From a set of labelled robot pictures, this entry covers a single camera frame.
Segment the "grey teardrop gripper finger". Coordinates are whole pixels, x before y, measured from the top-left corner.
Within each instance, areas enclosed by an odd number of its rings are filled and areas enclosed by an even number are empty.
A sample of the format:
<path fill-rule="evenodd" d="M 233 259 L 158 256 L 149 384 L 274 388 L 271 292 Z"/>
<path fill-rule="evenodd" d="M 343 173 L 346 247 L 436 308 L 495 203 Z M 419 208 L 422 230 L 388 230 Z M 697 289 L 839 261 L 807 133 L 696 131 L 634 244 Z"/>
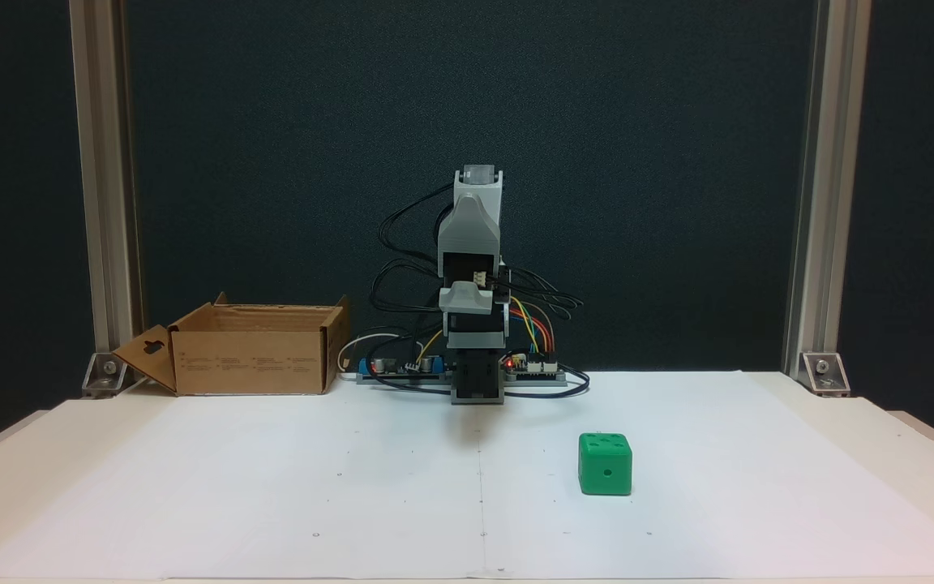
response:
<path fill-rule="evenodd" d="M 455 254 L 481 256 L 486 273 L 496 276 L 500 262 L 499 225 L 483 207 L 478 195 L 459 195 L 439 226 L 438 274 L 446 276 Z"/>

